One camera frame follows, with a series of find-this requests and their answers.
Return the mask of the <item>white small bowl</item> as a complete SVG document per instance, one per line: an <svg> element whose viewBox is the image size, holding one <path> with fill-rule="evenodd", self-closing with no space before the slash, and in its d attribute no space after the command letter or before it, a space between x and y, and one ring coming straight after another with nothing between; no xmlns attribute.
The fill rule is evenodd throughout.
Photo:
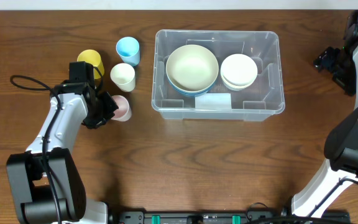
<svg viewBox="0 0 358 224"><path fill-rule="evenodd" d="M221 77L233 85L242 86L253 83L257 74L257 64L244 54L232 54L226 57L221 64Z"/></svg>

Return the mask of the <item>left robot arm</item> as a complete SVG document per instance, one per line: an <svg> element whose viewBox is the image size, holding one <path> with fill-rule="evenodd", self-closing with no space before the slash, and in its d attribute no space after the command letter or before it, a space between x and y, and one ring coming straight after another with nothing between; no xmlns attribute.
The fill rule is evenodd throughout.
<svg viewBox="0 0 358 224"><path fill-rule="evenodd" d="M108 206L87 198L71 156L80 126L97 129L118 109L94 83L98 68L72 62L69 78L50 88L50 110L37 137L6 162L7 175L20 223L108 223Z"/></svg>

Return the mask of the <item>pink plastic cup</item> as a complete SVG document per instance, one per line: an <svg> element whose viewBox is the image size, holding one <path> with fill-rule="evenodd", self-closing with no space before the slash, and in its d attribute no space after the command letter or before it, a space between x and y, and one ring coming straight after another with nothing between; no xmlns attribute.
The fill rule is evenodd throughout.
<svg viewBox="0 0 358 224"><path fill-rule="evenodd" d="M118 109L114 112L114 116L111 119L120 122L130 120L132 110L128 100L121 95L114 95L112 96L112 99L116 102Z"/></svg>

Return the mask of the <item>beige large bowl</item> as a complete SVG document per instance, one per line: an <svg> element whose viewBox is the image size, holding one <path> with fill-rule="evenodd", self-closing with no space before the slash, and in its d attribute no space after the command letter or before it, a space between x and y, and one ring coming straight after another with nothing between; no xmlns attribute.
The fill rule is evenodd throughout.
<svg viewBox="0 0 358 224"><path fill-rule="evenodd" d="M165 66L167 78L183 82L187 78L216 80L219 64L214 54L200 45L184 45L174 50Z"/></svg>

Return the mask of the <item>pale green plastic cup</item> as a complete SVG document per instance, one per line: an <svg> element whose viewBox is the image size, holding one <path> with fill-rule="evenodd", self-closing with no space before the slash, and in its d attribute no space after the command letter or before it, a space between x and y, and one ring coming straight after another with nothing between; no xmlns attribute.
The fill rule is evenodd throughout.
<svg viewBox="0 0 358 224"><path fill-rule="evenodd" d="M135 89L135 70L128 63L119 63L111 69L111 80L124 92Z"/></svg>

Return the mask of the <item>yellow plastic cup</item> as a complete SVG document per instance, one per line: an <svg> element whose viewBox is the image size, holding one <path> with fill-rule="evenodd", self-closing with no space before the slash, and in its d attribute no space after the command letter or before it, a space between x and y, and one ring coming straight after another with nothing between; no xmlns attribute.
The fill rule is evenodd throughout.
<svg viewBox="0 0 358 224"><path fill-rule="evenodd" d="M78 62L84 61L96 67L98 69L98 71L94 69L94 78L96 80L100 79L104 75L103 61L101 59L100 54L97 51L93 49L84 50L77 56L77 61Z"/></svg>

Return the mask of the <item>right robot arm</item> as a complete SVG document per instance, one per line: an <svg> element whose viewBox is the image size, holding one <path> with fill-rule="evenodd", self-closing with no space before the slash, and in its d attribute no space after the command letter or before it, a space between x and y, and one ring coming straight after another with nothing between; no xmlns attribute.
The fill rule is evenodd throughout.
<svg viewBox="0 0 358 224"><path fill-rule="evenodd" d="M319 71L331 73L347 95L356 97L353 112L326 139L322 166L291 198L290 215L316 223L348 186L358 184L358 10L347 18L343 47L328 47L313 64Z"/></svg>

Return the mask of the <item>blue plastic cup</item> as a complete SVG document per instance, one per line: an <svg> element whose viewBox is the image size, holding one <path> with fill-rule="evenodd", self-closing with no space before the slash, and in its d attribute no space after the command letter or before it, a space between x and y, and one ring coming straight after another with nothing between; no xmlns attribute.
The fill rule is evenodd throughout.
<svg viewBox="0 0 358 224"><path fill-rule="evenodd" d="M116 52L124 63L135 67L140 62L140 44L133 37L123 37L116 44Z"/></svg>

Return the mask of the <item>yellow small bowl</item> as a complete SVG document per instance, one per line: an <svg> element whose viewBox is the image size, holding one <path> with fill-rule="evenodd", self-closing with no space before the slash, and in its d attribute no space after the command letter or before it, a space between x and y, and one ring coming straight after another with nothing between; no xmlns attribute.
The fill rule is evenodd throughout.
<svg viewBox="0 0 358 224"><path fill-rule="evenodd" d="M223 84L224 86L226 86L228 89L232 90L232 91L241 91L249 86L251 86L253 83L249 83L249 84L246 84L246 85L242 85L242 86L237 86L237 85L233 85L231 83L229 83L224 77L221 77L222 78L222 81L223 81Z"/></svg>

